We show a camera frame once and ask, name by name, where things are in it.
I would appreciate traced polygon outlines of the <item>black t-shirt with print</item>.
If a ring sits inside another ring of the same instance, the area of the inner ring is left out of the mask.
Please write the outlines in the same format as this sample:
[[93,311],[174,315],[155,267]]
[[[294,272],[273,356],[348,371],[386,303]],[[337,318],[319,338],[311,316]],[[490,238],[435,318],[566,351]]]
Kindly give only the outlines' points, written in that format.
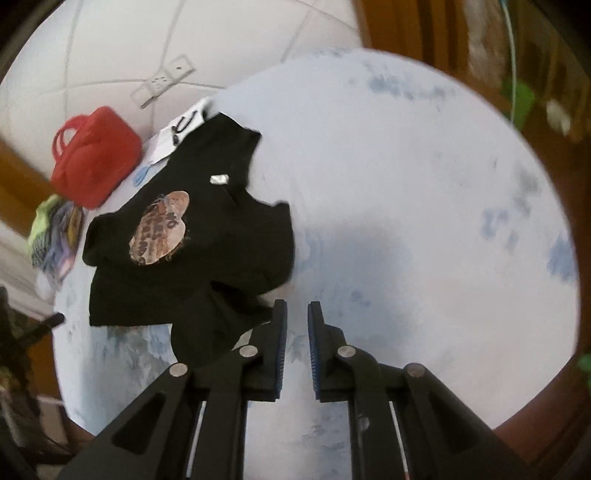
[[290,207],[247,190],[260,134],[217,114],[119,210],[89,224],[93,327],[167,324],[174,356],[201,367],[270,320],[263,294],[294,266]]

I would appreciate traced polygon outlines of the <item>blue folded cloth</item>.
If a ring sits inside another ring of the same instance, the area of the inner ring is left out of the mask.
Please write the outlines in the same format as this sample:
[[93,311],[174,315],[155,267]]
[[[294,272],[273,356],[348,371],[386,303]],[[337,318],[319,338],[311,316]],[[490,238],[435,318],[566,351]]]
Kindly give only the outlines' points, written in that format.
[[53,214],[50,230],[51,246],[42,266],[42,270],[46,274],[55,274],[71,253],[66,238],[66,229],[70,213],[74,207],[72,202],[67,201],[61,204]]

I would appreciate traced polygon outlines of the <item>black white checkered cloth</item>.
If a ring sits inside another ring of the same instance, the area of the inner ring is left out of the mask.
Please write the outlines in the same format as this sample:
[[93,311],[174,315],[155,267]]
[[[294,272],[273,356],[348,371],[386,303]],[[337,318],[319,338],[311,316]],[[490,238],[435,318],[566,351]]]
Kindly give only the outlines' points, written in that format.
[[51,246],[50,231],[46,229],[35,235],[30,235],[28,244],[32,266],[41,269]]

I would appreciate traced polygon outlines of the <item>yellow folded cloth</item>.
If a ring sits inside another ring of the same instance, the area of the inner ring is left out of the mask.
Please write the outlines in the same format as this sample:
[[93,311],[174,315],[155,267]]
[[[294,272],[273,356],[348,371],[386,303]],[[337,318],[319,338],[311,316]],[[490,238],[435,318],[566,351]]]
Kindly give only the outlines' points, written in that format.
[[83,221],[84,211],[79,207],[74,207],[70,213],[66,229],[66,238],[71,249],[76,249],[78,246]]

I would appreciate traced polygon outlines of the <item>green folded cloth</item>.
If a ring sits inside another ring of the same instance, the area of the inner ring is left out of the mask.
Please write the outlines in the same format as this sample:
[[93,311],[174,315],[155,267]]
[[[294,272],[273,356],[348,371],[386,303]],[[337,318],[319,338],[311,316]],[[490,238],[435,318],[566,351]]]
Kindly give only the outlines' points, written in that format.
[[[33,223],[31,225],[29,236],[40,233],[46,229],[48,229],[50,231],[53,214],[55,213],[56,209],[61,206],[62,203],[63,203],[63,199],[59,195],[56,195],[56,194],[52,194],[46,200],[41,202],[36,208],[35,218],[34,218]],[[27,245],[28,245],[28,252],[30,253],[28,238],[27,238]]]

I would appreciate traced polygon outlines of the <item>brown wooden headboard panel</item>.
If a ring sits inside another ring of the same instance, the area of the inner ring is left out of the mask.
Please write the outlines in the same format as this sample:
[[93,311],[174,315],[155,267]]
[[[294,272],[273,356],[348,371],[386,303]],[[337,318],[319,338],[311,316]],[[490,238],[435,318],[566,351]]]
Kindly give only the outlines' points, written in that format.
[[50,182],[0,141],[0,215],[11,229],[27,238],[37,206],[54,193]]

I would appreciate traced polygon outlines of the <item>red hard-shell handbag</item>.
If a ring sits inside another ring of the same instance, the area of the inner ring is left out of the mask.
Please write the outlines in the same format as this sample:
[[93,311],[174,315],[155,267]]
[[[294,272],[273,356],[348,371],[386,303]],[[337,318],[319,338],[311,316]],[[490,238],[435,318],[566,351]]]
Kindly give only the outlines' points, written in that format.
[[67,120],[56,132],[51,152],[56,192],[93,210],[135,169],[142,142],[113,109],[102,106]]

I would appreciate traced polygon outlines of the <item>white paper sheets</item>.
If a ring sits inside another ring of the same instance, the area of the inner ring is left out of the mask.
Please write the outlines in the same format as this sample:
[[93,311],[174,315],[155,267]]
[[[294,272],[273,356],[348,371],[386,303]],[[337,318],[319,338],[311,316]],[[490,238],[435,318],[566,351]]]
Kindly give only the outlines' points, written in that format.
[[190,132],[204,124],[209,106],[211,97],[202,98],[162,128],[148,144],[145,164],[154,165],[169,157]]

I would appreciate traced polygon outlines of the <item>floral blue bedsheet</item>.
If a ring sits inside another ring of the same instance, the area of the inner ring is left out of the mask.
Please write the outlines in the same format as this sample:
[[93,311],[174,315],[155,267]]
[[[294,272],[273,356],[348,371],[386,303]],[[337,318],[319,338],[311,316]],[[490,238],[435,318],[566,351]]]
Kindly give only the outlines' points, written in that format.
[[377,359],[426,365],[496,427],[575,346],[571,232],[536,154],[456,80],[369,50],[304,56],[219,93],[263,135],[249,189],[284,200],[297,259],[286,378],[249,416],[249,479],[347,479],[346,408],[312,396],[305,308]]

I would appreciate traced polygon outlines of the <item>blue handled scissors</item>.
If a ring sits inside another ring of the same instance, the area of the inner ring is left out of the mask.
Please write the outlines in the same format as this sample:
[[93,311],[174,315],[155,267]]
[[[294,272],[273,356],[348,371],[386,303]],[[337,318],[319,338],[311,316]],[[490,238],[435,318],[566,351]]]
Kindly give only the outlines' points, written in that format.
[[132,184],[134,187],[139,187],[142,184],[151,167],[151,164],[146,164],[138,170],[138,172],[135,174],[132,180]]

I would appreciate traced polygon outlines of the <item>white wall socket strip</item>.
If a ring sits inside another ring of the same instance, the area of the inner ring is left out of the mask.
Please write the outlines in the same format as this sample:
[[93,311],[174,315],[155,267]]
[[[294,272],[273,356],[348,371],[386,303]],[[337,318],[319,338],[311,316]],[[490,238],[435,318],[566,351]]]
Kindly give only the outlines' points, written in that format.
[[137,107],[144,109],[193,72],[190,59],[186,55],[180,55],[145,80],[131,93],[131,99]]

